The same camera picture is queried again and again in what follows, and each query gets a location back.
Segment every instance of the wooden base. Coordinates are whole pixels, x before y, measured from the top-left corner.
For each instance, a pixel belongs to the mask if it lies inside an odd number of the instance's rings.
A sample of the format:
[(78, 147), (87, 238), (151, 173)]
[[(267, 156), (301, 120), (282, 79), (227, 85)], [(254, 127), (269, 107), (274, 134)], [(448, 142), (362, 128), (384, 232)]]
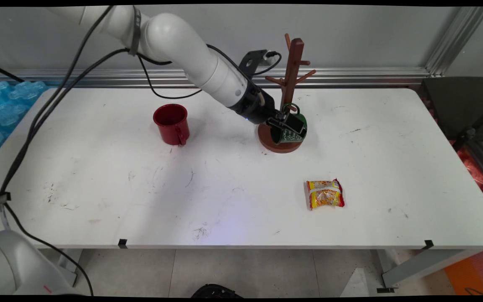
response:
[(275, 153), (290, 153), (301, 146), (302, 141), (295, 143), (280, 143), (276, 145), (272, 140), (271, 128), (268, 125), (258, 125), (258, 138), (266, 149)]

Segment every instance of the wooden mug tree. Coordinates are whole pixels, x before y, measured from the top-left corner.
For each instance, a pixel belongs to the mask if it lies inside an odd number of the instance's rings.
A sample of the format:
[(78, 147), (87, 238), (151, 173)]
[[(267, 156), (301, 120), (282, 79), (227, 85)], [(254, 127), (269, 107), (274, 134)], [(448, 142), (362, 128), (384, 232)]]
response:
[[(290, 36), (288, 34), (284, 35), (286, 39), (286, 46), (288, 48), (288, 63), (286, 65), (286, 73), (284, 75), (284, 79), (276, 79), (270, 76), (266, 76), (266, 80), (274, 82), (275, 84), (280, 85), (280, 89), (282, 90), (282, 97), (280, 98), (280, 109), (283, 105), (292, 103), (293, 99), (293, 91), (296, 88), (296, 85), (303, 82), (310, 77), (311, 75), (316, 73), (316, 70), (311, 70), (306, 75), (297, 78), (297, 74), (299, 72), (300, 65), (310, 65), (310, 61), (303, 61), (301, 60), (301, 56), (303, 55), (303, 47), (305, 43), (300, 38), (295, 38), (290, 42)], [(294, 107), (287, 107), (286, 111), (296, 109)], [(270, 127), (265, 124), (260, 124), (258, 126), (258, 137), (260, 142), (266, 149), (276, 152), (276, 153), (289, 153), (295, 151), (301, 145), (302, 141), (295, 142), (295, 143), (280, 143), (276, 145), (271, 137)]]

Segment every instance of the mug handle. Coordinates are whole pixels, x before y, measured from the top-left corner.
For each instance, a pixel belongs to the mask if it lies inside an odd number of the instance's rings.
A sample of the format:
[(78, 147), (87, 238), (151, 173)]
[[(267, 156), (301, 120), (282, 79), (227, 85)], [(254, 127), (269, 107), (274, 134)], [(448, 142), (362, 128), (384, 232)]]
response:
[(299, 107), (297, 105), (295, 105), (294, 103), (286, 103), (284, 105), (282, 105), (282, 108), (280, 109), (281, 111), (284, 110), (284, 108), (288, 107), (288, 106), (294, 106), (296, 109), (297, 109), (297, 114), (301, 114), (301, 110), (299, 109)]
[(176, 134), (178, 135), (178, 140), (180, 140), (180, 145), (186, 145), (186, 136), (182, 133), (182, 129), (180, 127), (176, 126), (174, 128), (176, 130)]

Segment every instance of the table leg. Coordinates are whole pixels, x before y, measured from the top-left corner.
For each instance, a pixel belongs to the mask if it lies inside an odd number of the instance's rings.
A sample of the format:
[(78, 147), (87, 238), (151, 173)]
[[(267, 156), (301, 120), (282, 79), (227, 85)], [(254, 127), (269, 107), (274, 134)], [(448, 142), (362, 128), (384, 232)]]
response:
[(475, 249), (427, 249), (402, 264), (393, 264), (392, 252), (378, 250), (383, 267), (385, 287), (400, 287), (405, 283), (425, 277), (482, 250)]
[[(81, 256), (81, 252), (83, 249), (75, 249), (75, 248), (65, 248), (63, 252), (70, 256), (75, 262), (79, 262), (79, 258)], [(61, 255), (59, 257), (59, 262), (57, 263), (59, 270), (65, 276), (65, 279), (70, 283), (72, 286), (75, 284), (75, 280), (77, 278), (77, 274), (75, 273), (76, 266), (72, 262), (70, 262), (65, 256)]]

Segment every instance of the gray wall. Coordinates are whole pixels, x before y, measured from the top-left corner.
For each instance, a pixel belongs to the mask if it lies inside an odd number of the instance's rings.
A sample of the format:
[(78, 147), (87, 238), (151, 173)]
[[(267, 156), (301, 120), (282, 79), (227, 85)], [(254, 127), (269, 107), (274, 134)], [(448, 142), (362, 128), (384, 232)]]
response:
[(483, 76), (483, 20), (445, 76)]
[[(138, 5), (149, 16), (179, 15), (205, 42), (234, 61), (256, 49), (287, 52), (284, 33), (305, 42), (312, 67), (423, 67), (456, 12), (451, 7), (185, 4)], [(66, 69), (86, 29), (44, 8), (0, 8), (0, 67)], [(93, 35), (78, 63), (85, 68), (120, 48), (110, 36)], [(100, 69), (139, 69), (120, 54)]]

